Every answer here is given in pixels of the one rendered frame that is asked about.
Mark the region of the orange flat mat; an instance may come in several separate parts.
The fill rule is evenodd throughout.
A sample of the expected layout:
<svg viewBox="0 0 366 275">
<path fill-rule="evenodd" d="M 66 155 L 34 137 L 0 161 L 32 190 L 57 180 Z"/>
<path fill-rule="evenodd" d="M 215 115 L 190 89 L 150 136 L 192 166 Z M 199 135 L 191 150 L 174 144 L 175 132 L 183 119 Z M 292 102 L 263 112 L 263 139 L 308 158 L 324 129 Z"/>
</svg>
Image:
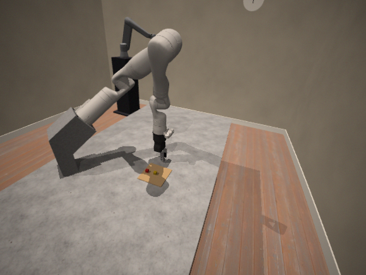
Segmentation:
<svg viewBox="0 0 366 275">
<path fill-rule="evenodd" d="M 161 167 L 159 165 L 150 163 L 146 169 L 149 169 L 149 172 L 146 173 L 145 170 L 141 173 L 141 175 L 137 178 L 142 181 L 148 182 L 150 184 L 161 187 L 163 183 L 166 181 L 167 177 L 171 173 L 171 169 Z M 157 171 L 157 174 L 154 175 L 153 172 Z"/>
</svg>

